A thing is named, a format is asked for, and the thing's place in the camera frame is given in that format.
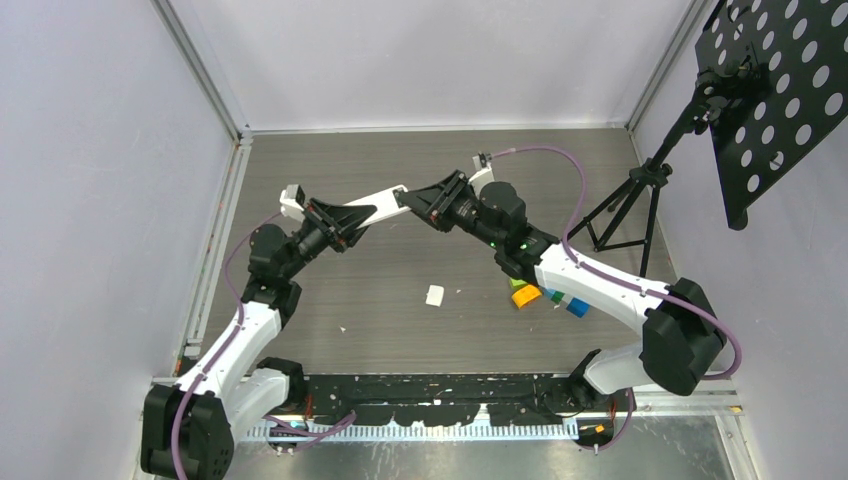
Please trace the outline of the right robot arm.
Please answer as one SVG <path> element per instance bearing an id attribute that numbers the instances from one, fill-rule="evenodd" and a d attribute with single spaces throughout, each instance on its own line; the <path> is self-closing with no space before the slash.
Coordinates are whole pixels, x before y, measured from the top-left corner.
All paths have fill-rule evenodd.
<path id="1" fill-rule="evenodd" d="M 728 342 L 703 289 L 633 276 L 572 250 L 533 226 L 515 188 L 493 181 L 472 186 L 461 171 L 429 187 L 395 194 L 396 201 L 441 232 L 458 227 L 494 251 L 508 276 L 566 293 L 627 325 L 639 339 L 616 350 L 594 350 L 565 381 L 574 403 L 596 410 L 618 391 L 656 384 L 690 395 Z"/>

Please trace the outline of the white battery cover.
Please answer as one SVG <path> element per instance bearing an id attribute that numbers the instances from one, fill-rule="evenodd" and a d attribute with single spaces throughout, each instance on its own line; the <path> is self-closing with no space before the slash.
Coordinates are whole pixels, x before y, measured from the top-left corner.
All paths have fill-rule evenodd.
<path id="1" fill-rule="evenodd" d="M 440 285 L 431 284 L 428 287 L 425 304 L 428 306 L 440 307 L 443 303 L 445 289 Z"/>

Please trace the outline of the white remote control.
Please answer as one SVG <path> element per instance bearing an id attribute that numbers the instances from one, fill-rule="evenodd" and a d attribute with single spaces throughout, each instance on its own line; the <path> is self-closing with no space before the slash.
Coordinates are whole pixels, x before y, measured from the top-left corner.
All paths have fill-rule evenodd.
<path id="1" fill-rule="evenodd" d="M 398 201 L 398 196 L 407 191 L 408 188 L 400 184 L 350 201 L 346 203 L 346 206 L 371 205 L 376 208 L 376 211 L 360 225 L 360 228 L 367 228 L 373 224 L 409 212 L 410 209 L 407 206 L 401 205 Z"/>

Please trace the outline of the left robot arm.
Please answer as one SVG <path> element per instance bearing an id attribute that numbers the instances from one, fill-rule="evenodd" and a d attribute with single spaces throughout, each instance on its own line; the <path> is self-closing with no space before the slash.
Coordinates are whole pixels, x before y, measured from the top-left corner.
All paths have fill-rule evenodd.
<path id="1" fill-rule="evenodd" d="M 155 384 L 144 401 L 140 467 L 171 479 L 221 479 L 236 443 L 274 408 L 298 412 L 307 398 L 297 364 L 256 357 L 293 316 L 302 289 L 294 280 L 324 250 L 352 247 L 377 213 L 371 204 L 303 207 L 298 230 L 267 218 L 244 237 L 249 277 L 236 292 L 233 320 L 204 356 L 172 385 Z"/>

